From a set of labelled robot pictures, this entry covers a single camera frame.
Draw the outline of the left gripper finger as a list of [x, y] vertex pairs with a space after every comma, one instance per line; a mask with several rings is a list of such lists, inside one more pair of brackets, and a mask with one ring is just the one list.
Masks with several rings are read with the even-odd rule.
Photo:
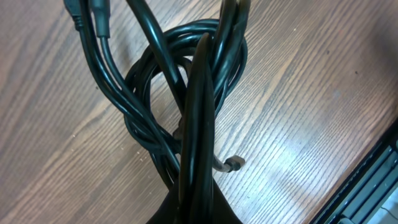
[[203, 34], [188, 79], [180, 173], [149, 223], [239, 223], [212, 175], [215, 102], [208, 55], [211, 37]]

